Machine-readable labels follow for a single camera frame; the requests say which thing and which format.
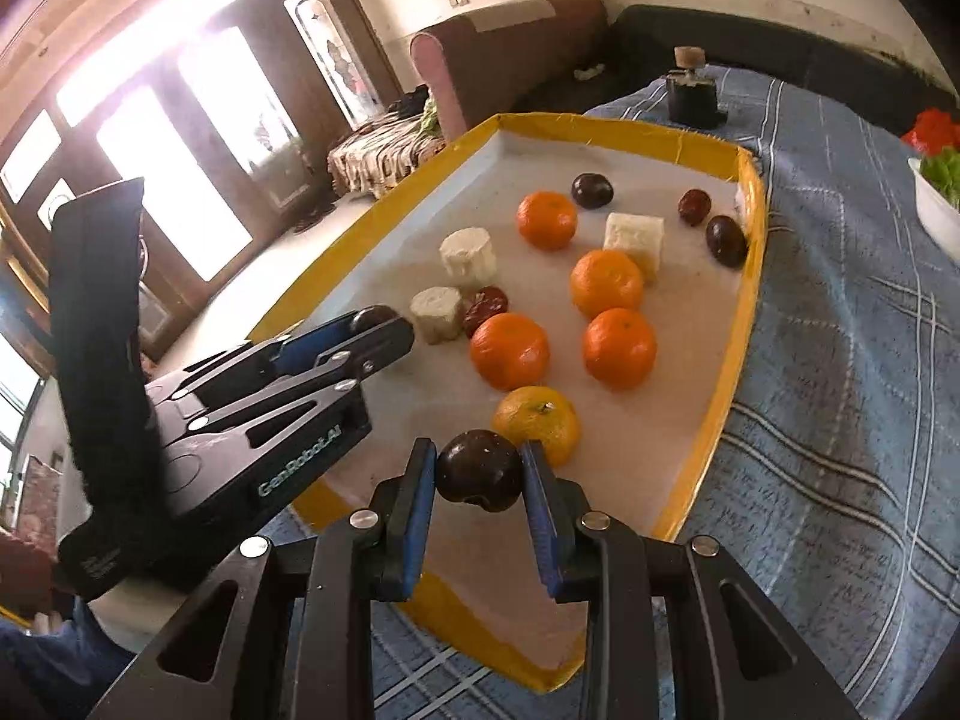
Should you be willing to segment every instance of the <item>dark plum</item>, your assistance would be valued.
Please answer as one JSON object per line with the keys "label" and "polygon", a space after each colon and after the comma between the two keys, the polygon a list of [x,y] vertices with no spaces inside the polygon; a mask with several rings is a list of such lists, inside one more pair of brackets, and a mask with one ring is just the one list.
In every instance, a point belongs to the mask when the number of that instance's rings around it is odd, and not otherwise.
{"label": "dark plum", "polygon": [[498,433],[468,430],[440,452],[436,484],[437,493],[448,501],[506,512],[523,491],[523,461]]}
{"label": "dark plum", "polygon": [[713,258],[727,268],[739,268],[747,259],[747,239],[740,225],[719,215],[707,223],[707,248]]}
{"label": "dark plum", "polygon": [[585,172],[573,179],[570,196],[582,208],[603,208],[613,200],[613,184],[598,172]]}

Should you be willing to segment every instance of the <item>green lettuce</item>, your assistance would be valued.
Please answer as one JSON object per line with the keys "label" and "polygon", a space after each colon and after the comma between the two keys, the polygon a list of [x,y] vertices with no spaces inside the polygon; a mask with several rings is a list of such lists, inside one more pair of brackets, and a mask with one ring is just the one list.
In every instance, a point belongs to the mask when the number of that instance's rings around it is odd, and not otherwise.
{"label": "green lettuce", "polygon": [[960,152],[947,146],[935,157],[924,157],[920,175],[960,211]]}

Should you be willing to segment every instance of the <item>white bowl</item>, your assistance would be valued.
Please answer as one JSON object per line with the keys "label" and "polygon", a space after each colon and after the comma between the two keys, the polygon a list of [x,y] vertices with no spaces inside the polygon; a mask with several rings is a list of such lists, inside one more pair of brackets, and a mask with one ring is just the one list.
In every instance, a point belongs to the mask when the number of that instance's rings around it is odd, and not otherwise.
{"label": "white bowl", "polygon": [[950,205],[928,180],[920,175],[920,160],[907,160],[917,181],[917,215],[920,224],[938,247],[960,265],[960,212]]}

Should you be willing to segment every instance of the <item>cheese cube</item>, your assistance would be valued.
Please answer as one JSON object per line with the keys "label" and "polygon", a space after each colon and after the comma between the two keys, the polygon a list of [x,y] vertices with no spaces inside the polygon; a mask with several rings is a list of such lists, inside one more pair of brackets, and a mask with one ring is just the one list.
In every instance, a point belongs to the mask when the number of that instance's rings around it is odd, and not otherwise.
{"label": "cheese cube", "polygon": [[656,281],[664,248],[664,220],[635,214],[608,215],[603,248],[622,251],[640,267],[644,281]]}

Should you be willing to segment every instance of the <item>white cheese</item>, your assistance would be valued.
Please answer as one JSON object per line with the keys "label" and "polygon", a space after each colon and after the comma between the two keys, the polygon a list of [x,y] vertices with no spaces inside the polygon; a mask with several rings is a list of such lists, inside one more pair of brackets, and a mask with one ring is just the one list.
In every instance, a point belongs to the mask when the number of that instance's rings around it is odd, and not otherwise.
{"label": "white cheese", "polygon": [[440,244],[440,259],[457,287],[477,290],[493,284],[496,255],[490,233],[483,227],[468,227],[448,235]]}
{"label": "white cheese", "polygon": [[464,318],[464,301],[452,287],[431,287],[414,295],[410,313],[419,336],[426,343],[453,341]]}
{"label": "white cheese", "polygon": [[664,248],[664,220],[634,214],[608,215],[603,248],[622,251],[637,263],[646,282],[656,281]]}

